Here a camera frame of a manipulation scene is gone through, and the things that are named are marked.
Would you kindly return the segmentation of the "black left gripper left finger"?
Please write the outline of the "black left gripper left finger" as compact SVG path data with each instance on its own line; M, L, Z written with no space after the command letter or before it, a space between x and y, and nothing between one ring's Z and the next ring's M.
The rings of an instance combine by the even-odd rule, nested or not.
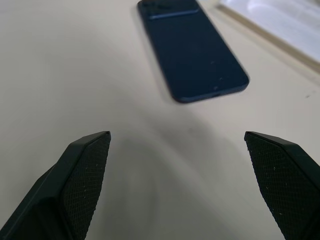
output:
M31 187L0 230L2 240L84 240L101 194L111 133L84 136Z

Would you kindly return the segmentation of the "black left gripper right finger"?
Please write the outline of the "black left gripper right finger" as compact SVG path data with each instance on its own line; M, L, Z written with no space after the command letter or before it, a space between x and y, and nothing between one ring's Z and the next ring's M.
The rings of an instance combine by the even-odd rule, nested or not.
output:
M320 166L296 143L244 135L260 193L286 240L320 238Z

